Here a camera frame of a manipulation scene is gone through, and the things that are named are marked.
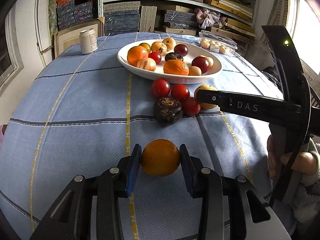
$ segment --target cherry tomato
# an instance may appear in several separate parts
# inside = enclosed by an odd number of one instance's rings
[[[200,103],[195,98],[186,98],[182,103],[183,112],[189,116],[195,116],[200,112]]]
[[[151,93],[155,98],[164,98],[170,93],[170,84],[159,78],[152,83]]]
[[[186,98],[190,97],[190,91],[185,85],[175,85],[171,90],[171,97],[183,102]]]
[[[149,58],[153,59],[157,64],[161,61],[161,55],[157,52],[151,52],[149,54]]]

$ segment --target blue tablecloth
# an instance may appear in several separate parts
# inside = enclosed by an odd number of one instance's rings
[[[29,239],[75,175],[100,175],[117,165],[135,143],[144,148],[158,138],[177,147],[185,143],[190,155],[220,175],[245,175],[268,198],[267,123],[215,108],[161,128],[153,117],[152,81],[131,74],[117,60],[119,49],[129,43],[168,36],[100,37],[98,50],[89,55],[81,54],[79,44],[71,46],[33,82],[10,120],[0,149],[0,208],[22,239]],[[193,36],[170,36],[198,45]],[[215,56],[223,71],[208,84],[218,90],[282,97],[242,57]],[[198,86],[188,85],[192,95]],[[130,211],[129,202],[134,210]],[[201,199],[187,193],[181,168],[163,178],[147,176],[140,169],[134,199],[119,203],[124,239],[187,240],[198,231]],[[225,214],[228,235],[229,215]],[[96,238],[94,215],[93,209],[91,239]]]

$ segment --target human hand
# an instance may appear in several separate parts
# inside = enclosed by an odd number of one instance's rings
[[[277,158],[274,152],[274,144],[272,135],[268,137],[267,140],[267,151],[268,151],[268,162],[269,162],[269,176],[273,180],[277,176],[276,168],[279,161],[286,165],[291,157],[292,153],[287,153]],[[311,153],[299,152],[296,160],[294,161],[291,169],[294,171],[302,172],[307,176],[312,176],[317,171],[317,161],[316,158]]]

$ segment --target window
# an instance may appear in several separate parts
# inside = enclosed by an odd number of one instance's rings
[[[0,26],[0,86],[13,72],[9,52],[7,48],[7,41],[5,37],[4,24]]]
[[[320,21],[305,0],[289,0],[287,30],[302,59],[317,75],[320,73]]]

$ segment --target white oval bowl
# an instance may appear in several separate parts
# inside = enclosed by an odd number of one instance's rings
[[[144,42],[148,43],[151,46],[152,43],[154,43],[155,41],[162,41],[162,40],[136,41],[136,42],[133,42],[133,43],[130,43],[130,44],[124,46],[118,52],[118,61],[127,70],[129,70],[130,72],[132,72],[140,77],[151,79],[151,80],[163,78],[163,79],[167,80],[169,83],[174,83],[174,84],[195,84],[195,83],[206,82],[207,80],[212,79],[212,78],[216,77],[217,75],[219,75],[219,73],[221,73],[221,71],[222,71],[221,62],[213,54],[211,54],[207,50],[202,49],[198,46],[195,46],[195,45],[189,44],[189,43],[185,43],[182,41],[176,41],[176,43],[177,43],[177,45],[184,44],[188,47],[188,55],[183,57],[183,61],[185,63],[187,63],[189,67],[191,67],[192,60],[199,55],[211,57],[213,59],[213,61],[214,61],[213,66],[206,73],[204,73],[201,76],[183,76],[183,75],[165,74],[165,73],[163,73],[163,65],[165,63],[165,60],[164,60],[165,55],[162,56],[162,60],[159,64],[157,64],[155,71],[149,71],[149,70],[141,69],[138,67],[134,67],[128,63],[127,55],[128,55],[129,49],[131,49],[134,46],[138,46],[139,44],[144,43]]]

